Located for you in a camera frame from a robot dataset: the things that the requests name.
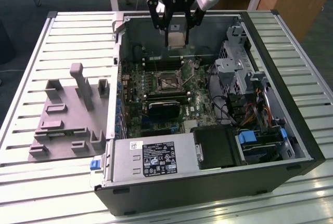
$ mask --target aluminum extrusion table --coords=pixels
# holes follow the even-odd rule
[[[112,23],[122,12],[50,14],[0,130],[1,223],[312,223],[333,218],[333,94],[279,15],[249,13],[327,161],[272,193],[112,216],[91,188],[91,158],[28,163],[49,78],[74,84],[72,62],[90,84],[112,76]],[[253,56],[259,69],[259,59]]]

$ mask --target power supply label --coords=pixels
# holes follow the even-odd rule
[[[174,142],[142,145],[144,176],[161,176],[177,173]]]

